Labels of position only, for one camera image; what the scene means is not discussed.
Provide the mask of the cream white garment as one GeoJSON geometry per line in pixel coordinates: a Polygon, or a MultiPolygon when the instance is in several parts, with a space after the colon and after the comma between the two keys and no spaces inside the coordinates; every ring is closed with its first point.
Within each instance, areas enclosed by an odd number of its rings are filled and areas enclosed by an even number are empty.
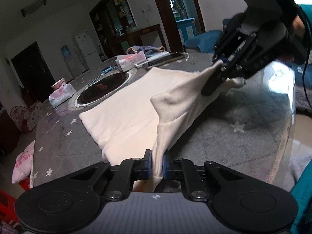
{"type": "Polygon", "coordinates": [[[242,78],[227,79],[210,96],[201,90],[222,64],[202,72],[153,68],[94,108],[80,114],[87,132],[112,165],[140,158],[152,151],[151,178],[136,181],[134,191],[153,192],[163,178],[162,157],[194,120],[221,93],[244,85],[242,78]]]}

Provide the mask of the blue sofa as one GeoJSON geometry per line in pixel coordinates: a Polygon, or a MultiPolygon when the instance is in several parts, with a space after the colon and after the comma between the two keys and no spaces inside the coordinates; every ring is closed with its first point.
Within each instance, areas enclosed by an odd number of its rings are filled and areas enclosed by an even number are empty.
{"type": "Polygon", "coordinates": [[[183,44],[188,53],[214,53],[214,48],[223,30],[210,30],[188,39],[183,44]]]}

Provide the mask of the blue crumpled clothing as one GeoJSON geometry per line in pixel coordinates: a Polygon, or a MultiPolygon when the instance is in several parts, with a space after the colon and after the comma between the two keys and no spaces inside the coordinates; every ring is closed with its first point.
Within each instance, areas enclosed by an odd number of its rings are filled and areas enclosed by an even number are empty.
{"type": "Polygon", "coordinates": [[[153,47],[153,46],[137,46],[134,45],[132,47],[129,47],[126,50],[126,54],[137,54],[139,52],[143,51],[146,56],[153,56],[156,53],[166,52],[165,47],[153,47]]]}

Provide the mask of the round black induction cooktop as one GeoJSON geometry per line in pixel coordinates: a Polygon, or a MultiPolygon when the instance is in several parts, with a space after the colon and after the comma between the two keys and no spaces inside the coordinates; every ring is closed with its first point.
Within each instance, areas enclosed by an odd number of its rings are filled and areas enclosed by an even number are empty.
{"type": "Polygon", "coordinates": [[[111,71],[101,75],[98,79],[88,83],[78,90],[68,101],[67,107],[71,111],[93,107],[115,94],[118,90],[132,82],[136,75],[135,68],[127,71],[111,71]]]}

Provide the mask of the dark wooden side table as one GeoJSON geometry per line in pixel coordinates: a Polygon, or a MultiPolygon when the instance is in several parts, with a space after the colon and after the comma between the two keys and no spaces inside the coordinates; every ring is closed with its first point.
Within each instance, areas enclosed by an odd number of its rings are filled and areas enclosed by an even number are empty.
{"type": "Polygon", "coordinates": [[[126,42],[129,47],[137,46],[163,46],[167,49],[167,45],[161,30],[160,24],[138,29],[132,33],[124,34],[118,38],[121,43],[126,42]]]}

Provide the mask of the pink white tissue box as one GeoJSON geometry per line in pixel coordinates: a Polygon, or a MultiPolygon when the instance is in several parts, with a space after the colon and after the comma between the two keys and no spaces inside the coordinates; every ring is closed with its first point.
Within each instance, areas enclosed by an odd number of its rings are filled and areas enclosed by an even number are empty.
{"type": "Polygon", "coordinates": [[[122,56],[117,56],[115,62],[118,66],[118,69],[121,72],[126,72],[135,67],[135,65],[147,61],[146,56],[143,51],[140,51],[135,54],[127,54],[122,56]]]}

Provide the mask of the soft tissue pack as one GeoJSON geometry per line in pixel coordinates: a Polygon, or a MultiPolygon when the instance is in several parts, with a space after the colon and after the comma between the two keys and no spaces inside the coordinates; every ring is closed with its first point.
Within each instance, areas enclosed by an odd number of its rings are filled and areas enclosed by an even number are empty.
{"type": "Polygon", "coordinates": [[[76,90],[70,83],[65,84],[64,86],[61,86],[59,89],[55,90],[49,96],[50,105],[53,108],[56,108],[57,106],[71,98],[75,93],[76,90]]]}

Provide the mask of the blue small clip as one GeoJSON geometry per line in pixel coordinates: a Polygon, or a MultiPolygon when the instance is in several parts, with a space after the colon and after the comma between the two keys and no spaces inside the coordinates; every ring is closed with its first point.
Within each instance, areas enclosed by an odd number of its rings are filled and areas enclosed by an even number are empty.
{"type": "Polygon", "coordinates": [[[101,74],[100,74],[100,75],[105,75],[105,74],[107,74],[107,73],[113,71],[113,70],[116,69],[116,68],[117,68],[117,65],[115,65],[115,66],[108,66],[108,67],[106,67],[105,69],[103,69],[103,70],[101,71],[101,74]]]}

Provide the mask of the pink white plastic bag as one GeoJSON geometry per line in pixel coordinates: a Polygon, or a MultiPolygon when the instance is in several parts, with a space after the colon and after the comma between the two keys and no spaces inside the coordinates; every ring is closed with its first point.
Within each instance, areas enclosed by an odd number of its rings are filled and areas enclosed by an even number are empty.
{"type": "Polygon", "coordinates": [[[12,183],[21,182],[26,179],[32,170],[33,154],[35,140],[32,141],[23,152],[21,152],[15,160],[15,165],[12,173],[12,183]]]}

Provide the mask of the water dispenser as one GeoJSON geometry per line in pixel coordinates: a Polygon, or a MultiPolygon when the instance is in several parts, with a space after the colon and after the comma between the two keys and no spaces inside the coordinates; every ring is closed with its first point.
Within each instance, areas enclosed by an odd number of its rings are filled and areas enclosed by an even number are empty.
{"type": "Polygon", "coordinates": [[[71,51],[67,45],[61,47],[60,51],[71,78],[80,76],[83,73],[84,68],[79,60],[78,55],[76,54],[76,51],[71,51]]]}

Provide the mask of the pink floral fan guard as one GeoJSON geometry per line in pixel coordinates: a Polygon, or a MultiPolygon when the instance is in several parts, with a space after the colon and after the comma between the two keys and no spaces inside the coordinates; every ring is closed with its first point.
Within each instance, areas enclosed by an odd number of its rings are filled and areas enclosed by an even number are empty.
{"type": "Polygon", "coordinates": [[[10,117],[17,128],[27,134],[34,130],[38,124],[42,103],[37,101],[30,108],[15,106],[10,111],[10,117]]]}

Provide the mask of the red plastic stool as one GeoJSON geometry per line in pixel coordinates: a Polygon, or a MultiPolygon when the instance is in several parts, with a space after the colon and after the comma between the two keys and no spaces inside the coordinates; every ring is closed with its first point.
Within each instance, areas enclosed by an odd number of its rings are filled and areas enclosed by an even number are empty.
{"type": "Polygon", "coordinates": [[[6,223],[17,222],[19,219],[15,212],[15,203],[19,196],[30,189],[30,177],[11,184],[1,176],[1,220],[6,223]]]}

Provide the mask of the white refrigerator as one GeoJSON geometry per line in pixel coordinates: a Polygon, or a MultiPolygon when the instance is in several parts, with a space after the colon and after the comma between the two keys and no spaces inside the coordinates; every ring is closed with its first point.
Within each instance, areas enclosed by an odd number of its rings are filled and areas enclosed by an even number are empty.
{"type": "Polygon", "coordinates": [[[89,69],[96,68],[102,61],[89,31],[83,31],[74,36],[80,53],[89,69]]]}

